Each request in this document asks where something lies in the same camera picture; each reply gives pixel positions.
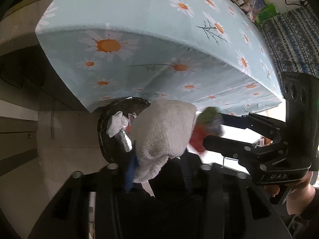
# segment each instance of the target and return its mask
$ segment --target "beige knit fabric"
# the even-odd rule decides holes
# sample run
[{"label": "beige knit fabric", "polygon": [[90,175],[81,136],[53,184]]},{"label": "beige knit fabric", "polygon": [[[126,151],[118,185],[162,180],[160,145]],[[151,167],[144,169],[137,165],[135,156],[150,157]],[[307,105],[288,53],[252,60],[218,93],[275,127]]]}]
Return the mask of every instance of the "beige knit fabric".
[{"label": "beige knit fabric", "polygon": [[169,157],[183,154],[195,116],[193,104],[170,100],[156,100],[137,116],[130,128],[139,164],[135,183],[154,178]]}]

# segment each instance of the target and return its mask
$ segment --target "patterned fabric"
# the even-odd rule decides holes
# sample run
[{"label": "patterned fabric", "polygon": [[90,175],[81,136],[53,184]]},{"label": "patterned fabric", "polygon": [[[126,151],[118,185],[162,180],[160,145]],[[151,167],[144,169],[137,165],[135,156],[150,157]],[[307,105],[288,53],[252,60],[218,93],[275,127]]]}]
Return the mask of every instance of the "patterned fabric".
[{"label": "patterned fabric", "polygon": [[319,21],[310,6],[276,16],[259,27],[281,72],[305,72],[319,78]]},{"label": "patterned fabric", "polygon": [[230,0],[54,0],[35,31],[89,111],[130,96],[232,115],[281,102],[262,35]]}]

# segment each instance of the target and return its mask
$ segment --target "metal screw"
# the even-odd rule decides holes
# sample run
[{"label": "metal screw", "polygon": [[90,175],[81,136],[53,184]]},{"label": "metal screw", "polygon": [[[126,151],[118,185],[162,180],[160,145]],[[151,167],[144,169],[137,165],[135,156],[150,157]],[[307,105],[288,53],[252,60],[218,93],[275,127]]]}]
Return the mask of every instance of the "metal screw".
[{"label": "metal screw", "polygon": [[109,164],[109,165],[107,166],[107,168],[108,168],[109,170],[116,170],[118,167],[119,167],[119,165],[116,164],[116,163],[111,163],[111,164]]},{"label": "metal screw", "polygon": [[78,178],[80,178],[82,175],[83,175],[82,172],[76,171],[76,172],[72,173],[72,178],[78,179]]},{"label": "metal screw", "polygon": [[262,170],[262,171],[267,171],[267,166],[266,165],[264,165],[264,164],[261,164],[260,166],[259,166],[259,168]]},{"label": "metal screw", "polygon": [[240,179],[246,179],[247,178],[247,174],[244,172],[239,172],[236,174],[236,176]]},{"label": "metal screw", "polygon": [[200,165],[200,168],[203,170],[203,171],[209,171],[211,170],[211,166],[209,164],[201,164]]}]

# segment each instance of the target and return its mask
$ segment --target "black cable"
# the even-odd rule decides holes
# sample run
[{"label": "black cable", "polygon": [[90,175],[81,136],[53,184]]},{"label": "black cable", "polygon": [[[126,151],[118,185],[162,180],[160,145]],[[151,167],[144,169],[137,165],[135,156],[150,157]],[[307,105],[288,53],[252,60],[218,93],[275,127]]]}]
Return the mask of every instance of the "black cable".
[{"label": "black cable", "polygon": [[297,3],[287,3],[287,0],[285,0],[285,4],[286,5],[298,5],[298,6],[301,6],[301,7],[305,7],[307,4],[297,4]]}]

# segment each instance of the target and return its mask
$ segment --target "table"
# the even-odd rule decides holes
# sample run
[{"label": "table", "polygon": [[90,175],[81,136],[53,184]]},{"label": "table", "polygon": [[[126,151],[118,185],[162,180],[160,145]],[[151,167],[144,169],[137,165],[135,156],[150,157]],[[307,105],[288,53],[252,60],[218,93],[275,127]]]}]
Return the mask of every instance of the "table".
[{"label": "table", "polygon": [[229,0],[53,0],[35,31],[90,112],[130,96],[232,115],[281,102],[264,39]]}]

